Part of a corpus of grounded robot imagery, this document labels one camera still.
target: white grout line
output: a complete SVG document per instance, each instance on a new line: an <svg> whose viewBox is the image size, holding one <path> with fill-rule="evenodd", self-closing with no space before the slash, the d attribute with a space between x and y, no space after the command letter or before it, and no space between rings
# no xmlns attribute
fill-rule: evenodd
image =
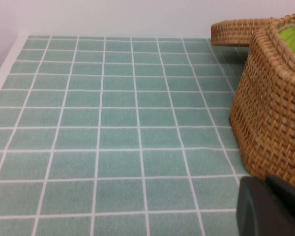
<svg viewBox="0 0 295 236"><path fill-rule="evenodd" d="M79 38L76 40L75 49L77 49L77 47L78 47L78 42L79 42ZM34 227L33 227L32 234L31 234L32 236L35 236L36 235L36 231L37 231L37 226L38 226L38 221L39 221L39 215L40 215L41 208L42 208L42 205L43 205L43 199L44 199L45 191L46 191L46 187L47 187L47 180L48 180L48 176L49 176L51 164L52 164L53 157L54 157L54 150L55 150L55 146L56 146L56 142L57 142L57 138L58 138L58 134L59 134L59 128L60 128L60 124L61 124L61 119L62 119L62 114L63 114L63 110L64 110L64 106L65 106L65 101L66 101L67 94L68 94L69 83L70 83L70 79L71 79L71 74L72 74L72 69L73 69L73 63L74 63L75 55L76 55L76 50L74 51L74 55L73 55L73 59L72 59L71 67L70 67L69 78L68 78L67 85L66 85L66 91L65 91L65 94L64 94L64 97L63 97L62 107L61 107L61 111L60 111L60 116L59 116L59 119L58 119L57 128L56 128L56 132L55 132L55 137L54 137L53 144L52 144L52 147L51 147L51 153L50 153L50 157L49 157L49 161L48 161L48 165L47 165L45 179L44 179L44 182L43 182L43 187L42 187L40 198L39 198L39 202L38 202L38 207L37 207L37 213L36 213L36 218L35 218L35 222L34 222Z"/></svg>
<svg viewBox="0 0 295 236"><path fill-rule="evenodd" d="M189 166L188 166L188 162L187 162L186 152L185 152L184 144L183 144L181 134L180 134L180 130L179 130L179 126L178 126L178 121L177 121L177 117L176 117L176 113L175 113L175 109L174 109L173 100L172 100L170 89L169 89L169 86L168 86L168 81L167 81L167 77L166 77L166 71L165 71L165 67L164 67L164 64L163 64L163 60L162 60L162 55L161 55L161 50L160 50L160 47L159 47L159 42L158 42L158 39L156 39L156 40L157 40L157 48L158 48L158 52L159 52L159 57L160 57L161 64L162 64L162 67L163 67L163 74L164 74L164 77L165 77L167 92L168 92L169 100L170 100L170 103L171 103L172 112L173 112L173 115L174 115L174 120L175 120L175 124L176 124L176 130L177 130L179 142L180 142L180 145L181 145L181 148L182 148L183 160L184 160L184 163L185 163L185 167L186 167L186 171L187 171L187 175L188 175L188 179L189 179L189 184L190 184L194 204L195 204L195 207L196 207L196 210L197 210L197 215L198 215L198 219L199 219L199 225L200 225L200 229L201 229L201 235L206 236L206 232L205 232L205 229L204 229L204 226L203 226L202 217L201 217L201 214L199 212L199 205L198 205L197 195L196 195L193 183L192 183L192 178L191 178L191 174L190 174L190 170L189 170Z"/></svg>
<svg viewBox="0 0 295 236"><path fill-rule="evenodd" d="M150 226L149 226L149 217L148 217L148 198L147 198L145 171L144 171L144 160L143 160L143 149L142 149L143 147L142 147L142 139L141 139L139 105L138 105L138 94L137 94L137 85L136 85L136 73L135 73L135 65L134 65L132 38L131 38L131 56L132 56L133 84L134 84L135 102L136 102L136 116L137 116L137 128L138 128L138 138L139 138L139 149L140 149L140 164L141 164L142 189L143 189L146 229L147 229L147 236L150 236Z"/></svg>
<svg viewBox="0 0 295 236"><path fill-rule="evenodd" d="M187 52L187 50L186 50L186 46L185 46L185 42L184 42L184 41L183 41L183 46L184 46L184 48L185 48L185 51ZM197 85L198 85L198 87L199 87L199 90L202 91L201 86L200 86L200 84L199 84L199 82L198 82L198 80L197 80L197 76L196 76L196 73L195 73L194 67L193 67L193 65L191 64L191 61L190 61L190 58L189 58L188 55L187 55L187 58L188 58L188 60L189 60L189 62L190 62L190 65L191 65L191 68L192 68L192 72L193 72L193 74L194 74L194 76L195 76L195 80L196 80L196 83L197 83ZM232 169L232 172L233 172L233 174L234 174L235 180L236 180L237 184L239 185L239 178L236 176L235 168L234 168L234 166L232 165L232 163L231 163L231 161L230 161L230 159L229 159L229 157L228 157L228 155L227 155L227 152L226 152L225 146L224 146L223 141L222 141L222 139L221 139L221 136L220 136L220 134L219 134L219 132L218 132L217 126L216 126L216 124L215 124L215 121L214 121L214 119L213 119L213 116L212 116L211 111L210 111L210 109L209 109L209 107L208 107L208 105L207 105L207 101L206 101L206 99L205 99L203 93L201 93L201 96L202 96L203 102L205 103L205 106L206 106L206 108L207 108L207 112L208 112L208 114L209 114L209 116L210 116L211 122L212 122L212 124L213 124L213 126L214 126L214 129L215 129L215 132L216 132L217 138L218 138L218 140L219 140L219 142L220 142L220 144L221 144L221 146L222 146L222 150L223 150L223 152L224 152L224 155L225 155L225 157L226 157L226 159L227 159L227 161L228 161L228 163L229 163L229 165L230 165L230 167L231 167L231 169Z"/></svg>

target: tiled floor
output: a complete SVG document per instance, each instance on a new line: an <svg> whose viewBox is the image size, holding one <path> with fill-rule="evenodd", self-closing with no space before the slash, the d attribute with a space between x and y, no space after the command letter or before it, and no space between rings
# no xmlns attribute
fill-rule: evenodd
<svg viewBox="0 0 295 236"><path fill-rule="evenodd" d="M237 235L247 50L77 39L30 36L0 91L0 236Z"/></svg>

